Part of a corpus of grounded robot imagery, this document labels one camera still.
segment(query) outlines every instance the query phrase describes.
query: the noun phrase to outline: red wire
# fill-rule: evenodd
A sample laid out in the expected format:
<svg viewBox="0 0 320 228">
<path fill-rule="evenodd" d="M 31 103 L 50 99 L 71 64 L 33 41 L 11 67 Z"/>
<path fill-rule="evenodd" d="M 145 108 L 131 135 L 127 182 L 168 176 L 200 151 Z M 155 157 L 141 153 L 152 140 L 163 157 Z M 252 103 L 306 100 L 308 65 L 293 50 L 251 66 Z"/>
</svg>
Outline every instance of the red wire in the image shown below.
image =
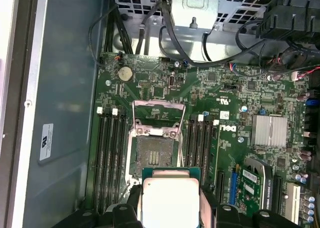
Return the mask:
<svg viewBox="0 0 320 228">
<path fill-rule="evenodd" d="M 302 75 L 300 75 L 298 78 L 301 79 L 303 77 L 305 77 L 306 75 L 309 75 L 311 74 L 312 72 L 316 71 L 316 70 L 319 70 L 320 69 L 320 66 L 317 66 L 316 68 L 312 69 L 312 70 L 309 70 L 309 71 L 306 71 L 305 73 L 303 73 Z"/>
</svg>

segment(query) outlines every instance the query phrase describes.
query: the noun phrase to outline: motherboard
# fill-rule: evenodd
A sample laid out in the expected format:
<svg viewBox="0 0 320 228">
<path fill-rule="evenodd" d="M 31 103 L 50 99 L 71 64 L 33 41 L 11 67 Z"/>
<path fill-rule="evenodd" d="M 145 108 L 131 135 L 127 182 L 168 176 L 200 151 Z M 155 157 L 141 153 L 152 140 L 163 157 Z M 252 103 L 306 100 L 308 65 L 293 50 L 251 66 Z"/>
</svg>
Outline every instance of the motherboard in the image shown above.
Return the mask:
<svg viewBox="0 0 320 228">
<path fill-rule="evenodd" d="M 309 226 L 303 218 L 312 204 L 303 179 L 310 160 L 303 137 L 308 77 L 253 77 L 259 67 L 233 64 L 247 75 L 239 76 L 227 64 L 199 69 L 133 54 L 102 53 L 101 61 L 88 208 L 103 213 L 124 202 L 145 167 L 200 167 L 199 182 L 219 202 L 247 216 L 267 209 Z"/>
</svg>

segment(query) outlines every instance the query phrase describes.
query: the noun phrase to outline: blue pcie slot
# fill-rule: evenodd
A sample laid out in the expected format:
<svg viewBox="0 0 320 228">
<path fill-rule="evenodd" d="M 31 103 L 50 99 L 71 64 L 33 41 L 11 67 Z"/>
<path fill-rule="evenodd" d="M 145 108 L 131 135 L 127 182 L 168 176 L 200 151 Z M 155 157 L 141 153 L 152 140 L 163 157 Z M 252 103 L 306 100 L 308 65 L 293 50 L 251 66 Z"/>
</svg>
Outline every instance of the blue pcie slot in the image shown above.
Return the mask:
<svg viewBox="0 0 320 228">
<path fill-rule="evenodd" d="M 234 171 L 231 173 L 231 186 L 230 186 L 230 196 L 229 196 L 229 204 L 236 204 L 236 195 L 237 195 L 237 179 L 238 174 Z"/>
</svg>

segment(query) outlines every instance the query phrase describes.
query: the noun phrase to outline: silver heatsink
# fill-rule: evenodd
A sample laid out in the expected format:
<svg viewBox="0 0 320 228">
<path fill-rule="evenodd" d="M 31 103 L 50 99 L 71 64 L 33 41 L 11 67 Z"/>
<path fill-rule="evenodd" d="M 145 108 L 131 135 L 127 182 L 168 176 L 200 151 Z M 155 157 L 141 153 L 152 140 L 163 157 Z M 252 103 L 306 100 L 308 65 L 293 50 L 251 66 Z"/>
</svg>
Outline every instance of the silver heatsink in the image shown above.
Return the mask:
<svg viewBox="0 0 320 228">
<path fill-rule="evenodd" d="M 286 140 L 287 118 L 266 115 L 253 116 L 251 145 L 285 147 Z"/>
</svg>

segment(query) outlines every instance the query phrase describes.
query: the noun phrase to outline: connector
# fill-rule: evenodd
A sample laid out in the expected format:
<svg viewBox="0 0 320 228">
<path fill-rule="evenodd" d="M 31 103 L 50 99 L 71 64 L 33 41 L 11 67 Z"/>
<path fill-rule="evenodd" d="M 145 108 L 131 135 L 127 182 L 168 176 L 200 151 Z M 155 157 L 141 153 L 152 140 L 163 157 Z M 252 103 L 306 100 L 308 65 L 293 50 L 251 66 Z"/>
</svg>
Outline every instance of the connector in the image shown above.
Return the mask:
<svg viewBox="0 0 320 228">
<path fill-rule="evenodd" d="M 230 205 L 236 204 L 237 180 L 238 180 L 238 174 L 233 171 L 231 173 L 231 185 L 230 185 L 230 196 L 229 196 L 229 204 Z"/>
<path fill-rule="evenodd" d="M 285 202 L 284 217 L 298 225 L 301 187 L 294 183 L 287 183 L 286 193 L 289 198 Z"/>
</svg>

